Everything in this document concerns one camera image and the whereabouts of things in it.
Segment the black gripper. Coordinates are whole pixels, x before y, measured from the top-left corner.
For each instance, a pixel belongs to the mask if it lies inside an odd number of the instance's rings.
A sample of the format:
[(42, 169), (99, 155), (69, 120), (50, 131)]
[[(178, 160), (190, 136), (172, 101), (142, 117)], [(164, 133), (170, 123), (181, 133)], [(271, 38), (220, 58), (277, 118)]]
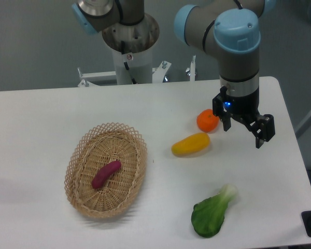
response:
[(244, 124), (255, 136), (255, 146), (259, 149), (275, 135), (274, 117), (261, 115), (259, 106), (259, 77), (233, 82), (220, 78), (220, 93), (213, 100), (213, 114), (220, 119), (223, 130), (231, 127), (231, 119)]

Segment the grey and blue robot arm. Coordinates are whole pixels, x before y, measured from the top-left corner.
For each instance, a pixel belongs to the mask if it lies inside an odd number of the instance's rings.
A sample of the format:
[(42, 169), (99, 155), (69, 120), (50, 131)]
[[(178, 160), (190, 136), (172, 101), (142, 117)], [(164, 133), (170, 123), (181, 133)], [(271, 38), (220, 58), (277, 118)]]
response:
[[(185, 5), (176, 13), (174, 32), (188, 46), (218, 61), (220, 92), (213, 112), (224, 130), (235, 120), (256, 139), (256, 148), (275, 135), (274, 118), (259, 106), (259, 18), (274, 1), (213, 1)], [(150, 50), (159, 38), (159, 25), (145, 12), (143, 1), (76, 1), (73, 13), (88, 34), (101, 33), (117, 59), (120, 85), (152, 81)]]

